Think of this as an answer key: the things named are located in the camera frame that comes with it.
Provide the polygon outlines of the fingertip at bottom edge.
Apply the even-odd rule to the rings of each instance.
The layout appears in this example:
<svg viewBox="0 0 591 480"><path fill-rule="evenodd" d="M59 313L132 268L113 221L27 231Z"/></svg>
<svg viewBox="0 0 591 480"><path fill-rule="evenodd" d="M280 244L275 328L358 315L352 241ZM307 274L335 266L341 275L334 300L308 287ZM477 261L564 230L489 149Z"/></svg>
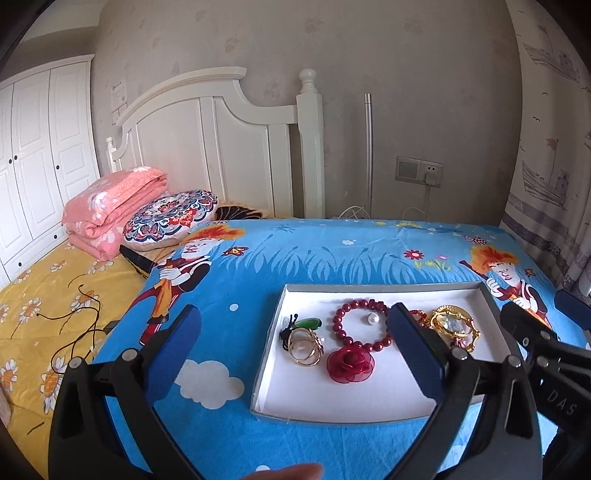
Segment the fingertip at bottom edge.
<svg viewBox="0 0 591 480"><path fill-rule="evenodd" d="M279 470L257 471L242 480L320 480L324 467L318 463L305 463L288 466Z"/></svg>

